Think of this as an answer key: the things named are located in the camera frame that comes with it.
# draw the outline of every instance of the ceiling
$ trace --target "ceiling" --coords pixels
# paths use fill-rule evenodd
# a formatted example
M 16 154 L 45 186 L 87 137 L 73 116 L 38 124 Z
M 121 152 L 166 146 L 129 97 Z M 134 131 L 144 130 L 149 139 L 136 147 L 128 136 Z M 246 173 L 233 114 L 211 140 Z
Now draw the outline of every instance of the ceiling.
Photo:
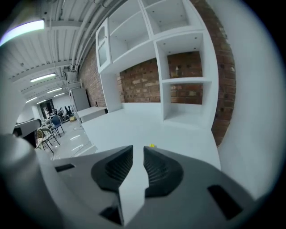
M 65 80 L 65 71 L 78 71 L 95 39 L 101 22 L 124 1 L 41 0 L 26 4 L 10 29 L 41 20 L 45 28 L 20 35 L 0 47 L 1 77 L 9 78 L 26 100 L 52 98 L 62 87 L 78 87 L 77 79 Z M 30 80 L 56 73 L 57 76 L 31 83 Z

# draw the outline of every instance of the glossy floor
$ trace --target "glossy floor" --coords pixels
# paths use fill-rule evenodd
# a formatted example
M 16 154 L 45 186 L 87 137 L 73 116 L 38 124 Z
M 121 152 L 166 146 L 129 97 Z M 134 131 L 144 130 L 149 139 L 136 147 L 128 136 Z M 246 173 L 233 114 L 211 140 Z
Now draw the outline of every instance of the glossy floor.
M 47 152 L 52 160 L 61 158 L 77 157 L 95 153 L 96 147 L 87 137 L 81 124 L 76 120 L 74 122 L 67 122 L 62 124 L 63 131 L 59 127 L 60 136 L 55 136 L 59 144 L 55 139 L 50 140 L 52 146 L 51 150 L 45 146 L 45 152 Z

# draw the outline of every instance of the desk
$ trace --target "desk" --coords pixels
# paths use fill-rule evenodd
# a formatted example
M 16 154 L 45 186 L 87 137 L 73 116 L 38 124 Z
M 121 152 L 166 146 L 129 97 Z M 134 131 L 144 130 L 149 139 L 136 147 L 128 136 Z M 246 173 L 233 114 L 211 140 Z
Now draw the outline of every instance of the desk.
M 105 115 L 106 107 L 90 107 L 84 110 L 80 110 L 77 112 L 82 123 L 85 123 L 91 119 L 97 118 L 101 115 Z

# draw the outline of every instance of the yellow object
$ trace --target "yellow object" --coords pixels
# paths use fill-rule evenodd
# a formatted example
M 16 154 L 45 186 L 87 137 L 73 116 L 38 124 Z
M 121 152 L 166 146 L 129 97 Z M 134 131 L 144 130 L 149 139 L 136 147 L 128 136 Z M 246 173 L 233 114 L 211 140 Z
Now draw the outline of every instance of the yellow object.
M 76 120 L 75 117 L 71 117 L 71 118 L 70 118 L 70 122 L 71 122 L 71 123 L 74 122 L 75 120 Z

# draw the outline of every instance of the white shelving unit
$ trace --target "white shelving unit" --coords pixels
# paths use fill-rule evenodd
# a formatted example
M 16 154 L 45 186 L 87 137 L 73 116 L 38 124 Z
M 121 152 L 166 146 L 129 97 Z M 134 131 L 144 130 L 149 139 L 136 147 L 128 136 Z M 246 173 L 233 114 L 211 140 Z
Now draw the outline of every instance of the white shelving unit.
M 102 26 L 104 36 L 100 34 Z M 128 0 L 102 26 L 97 31 L 97 49 L 104 47 L 104 51 L 97 50 L 97 63 L 109 112 L 127 107 L 122 106 L 116 88 L 118 74 L 156 57 L 161 95 L 156 111 L 160 121 L 210 131 L 219 90 L 217 60 L 208 30 L 189 0 Z M 194 51 L 200 53 L 202 77 L 170 79 L 168 55 Z M 171 103 L 173 84 L 202 84 L 202 104 Z M 138 105 L 129 104 L 128 110 L 131 107 L 138 109 Z

